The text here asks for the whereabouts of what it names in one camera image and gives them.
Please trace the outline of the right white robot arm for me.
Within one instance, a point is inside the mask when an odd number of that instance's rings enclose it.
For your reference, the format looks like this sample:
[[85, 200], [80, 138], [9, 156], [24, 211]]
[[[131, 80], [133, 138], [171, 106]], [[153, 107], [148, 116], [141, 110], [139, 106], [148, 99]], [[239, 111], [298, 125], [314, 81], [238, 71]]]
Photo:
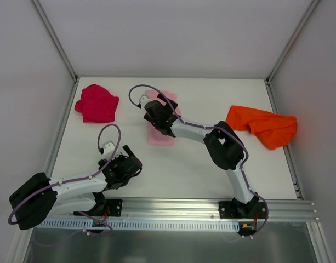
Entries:
[[175, 112], [177, 104], [168, 100], [162, 104], [143, 95], [139, 108], [145, 110], [144, 119], [162, 135], [184, 138], [205, 145], [213, 163], [226, 172], [234, 190], [234, 198], [225, 208], [233, 218], [249, 218], [255, 211], [259, 197], [251, 189], [243, 170], [249, 154], [230, 126], [220, 121], [214, 126], [195, 124], [182, 119]]

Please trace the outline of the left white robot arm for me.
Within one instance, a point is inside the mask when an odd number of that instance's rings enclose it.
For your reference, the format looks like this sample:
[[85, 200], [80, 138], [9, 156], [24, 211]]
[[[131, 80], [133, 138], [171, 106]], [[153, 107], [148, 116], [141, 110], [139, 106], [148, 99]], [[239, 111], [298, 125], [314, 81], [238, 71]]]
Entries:
[[9, 224], [28, 230], [51, 215], [103, 214], [106, 205], [103, 193], [126, 186], [143, 168], [127, 145], [123, 150], [115, 154], [111, 149], [111, 160], [100, 160], [95, 174], [68, 179], [49, 178], [44, 172], [33, 175], [9, 197], [13, 209]]

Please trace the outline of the pink t shirt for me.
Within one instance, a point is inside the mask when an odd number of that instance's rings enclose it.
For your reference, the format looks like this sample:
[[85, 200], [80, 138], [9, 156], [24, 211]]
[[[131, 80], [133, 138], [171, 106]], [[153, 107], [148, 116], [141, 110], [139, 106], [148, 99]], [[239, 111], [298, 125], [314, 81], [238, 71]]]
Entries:
[[[161, 90], [161, 92], [169, 99], [177, 102], [177, 95], [174, 93], [169, 92], [168, 90]], [[157, 99], [158, 96], [158, 92], [155, 90], [146, 90], [145, 91], [145, 95], [149, 98], [149, 99]], [[165, 102], [161, 99], [158, 99], [158, 101], [160, 103], [162, 103], [163, 105], [165, 105]], [[176, 112], [178, 115], [181, 116], [181, 111], [180, 109], [177, 107]], [[167, 136], [167, 135], [163, 135], [161, 134], [158, 130], [156, 130], [153, 125], [149, 122], [147, 122], [146, 124], [147, 127], [147, 143], [149, 145], [154, 145], [154, 146], [173, 146], [175, 139], [173, 137]]]

